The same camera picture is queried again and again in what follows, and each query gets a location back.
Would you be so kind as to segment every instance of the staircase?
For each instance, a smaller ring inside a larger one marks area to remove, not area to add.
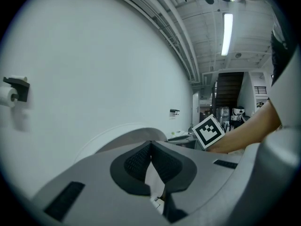
[[[215,108],[228,106],[230,109],[237,106],[237,98],[240,92],[244,73],[220,73],[217,79],[217,91]]]

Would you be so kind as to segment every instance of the ceiling light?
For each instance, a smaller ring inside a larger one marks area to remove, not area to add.
[[[224,15],[224,42],[222,43],[222,56],[226,56],[229,51],[233,26],[233,14]]]

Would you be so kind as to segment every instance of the toilet paper roll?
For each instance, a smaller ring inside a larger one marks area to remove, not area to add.
[[[13,94],[18,94],[15,88],[0,87],[0,105],[8,106],[10,108],[16,105],[17,99],[12,99]]]
[[[23,81],[27,82],[27,77],[26,76],[12,75],[11,78],[20,79],[20,80],[23,80]]]

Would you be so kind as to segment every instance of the toilet paper holder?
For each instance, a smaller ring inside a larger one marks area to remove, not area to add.
[[[3,82],[10,84],[11,87],[15,88],[18,92],[18,95],[13,95],[18,101],[27,102],[28,90],[30,84],[21,79],[15,78],[3,78]]]

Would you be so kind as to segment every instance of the curved white wall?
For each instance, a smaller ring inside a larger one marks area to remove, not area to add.
[[[177,58],[120,0],[30,0],[1,46],[1,77],[31,84],[27,103],[0,106],[3,169],[27,197],[103,131],[141,123],[170,137],[190,126],[192,91]],[[171,108],[180,115],[171,119]]]
[[[244,73],[243,82],[237,98],[237,105],[244,107],[247,116],[252,116],[252,114],[256,112],[256,96],[250,72]]]

